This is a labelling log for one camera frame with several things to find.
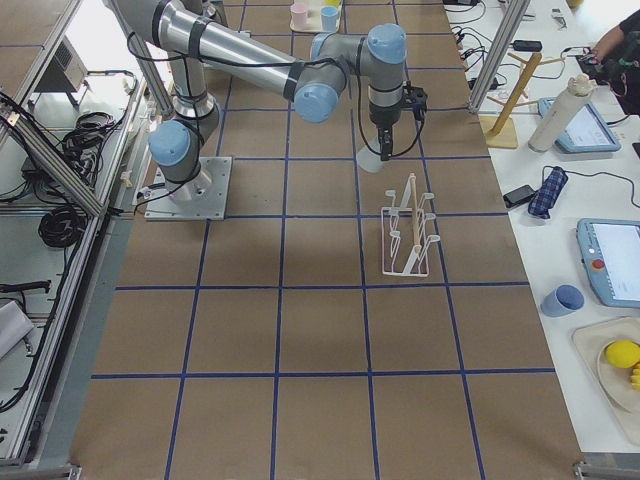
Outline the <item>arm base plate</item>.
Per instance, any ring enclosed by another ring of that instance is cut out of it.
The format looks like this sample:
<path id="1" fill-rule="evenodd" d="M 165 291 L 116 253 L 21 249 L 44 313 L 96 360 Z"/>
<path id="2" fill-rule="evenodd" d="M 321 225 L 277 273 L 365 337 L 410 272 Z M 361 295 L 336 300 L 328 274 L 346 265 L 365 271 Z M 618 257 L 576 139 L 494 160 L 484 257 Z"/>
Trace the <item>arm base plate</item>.
<path id="1" fill-rule="evenodd" d="M 153 189 L 145 199 L 144 217 L 149 221 L 223 220 L 233 159 L 231 157 L 201 157 L 199 175 L 169 195 L 177 185 Z"/>

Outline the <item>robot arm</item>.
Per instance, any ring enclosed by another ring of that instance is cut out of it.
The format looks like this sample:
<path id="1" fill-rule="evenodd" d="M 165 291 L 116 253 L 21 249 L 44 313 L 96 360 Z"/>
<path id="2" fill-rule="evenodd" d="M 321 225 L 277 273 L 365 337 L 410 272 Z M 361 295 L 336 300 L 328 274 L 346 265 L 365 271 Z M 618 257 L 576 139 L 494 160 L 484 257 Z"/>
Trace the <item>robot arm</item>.
<path id="1" fill-rule="evenodd" d="M 173 205 L 204 197 L 213 178 L 206 173 L 195 143 L 213 131 L 218 106 L 204 83 L 210 65 L 292 102 L 310 123 L 329 119 L 350 78 L 369 81 L 369 118 L 377 129 L 373 156 L 381 162 L 395 157 L 393 127 L 408 98 L 404 66 L 406 33 L 397 24 L 373 27 L 365 36 L 323 33 L 312 42 L 311 57 L 300 60 L 206 17 L 191 1 L 108 1 L 128 35 L 149 42 L 174 62 L 176 119 L 150 140 Z"/>

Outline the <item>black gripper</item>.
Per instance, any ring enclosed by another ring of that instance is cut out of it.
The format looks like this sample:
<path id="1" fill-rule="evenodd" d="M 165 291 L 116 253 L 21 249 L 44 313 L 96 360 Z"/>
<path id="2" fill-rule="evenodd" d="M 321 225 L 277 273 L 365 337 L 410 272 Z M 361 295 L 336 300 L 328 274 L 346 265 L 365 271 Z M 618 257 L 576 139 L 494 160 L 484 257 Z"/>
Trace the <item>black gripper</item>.
<path id="1" fill-rule="evenodd" d="M 391 106 L 369 103 L 369 119 L 377 127 L 377 140 L 382 161 L 388 161 L 393 154 L 393 126 L 399 121 L 401 112 L 401 102 Z"/>

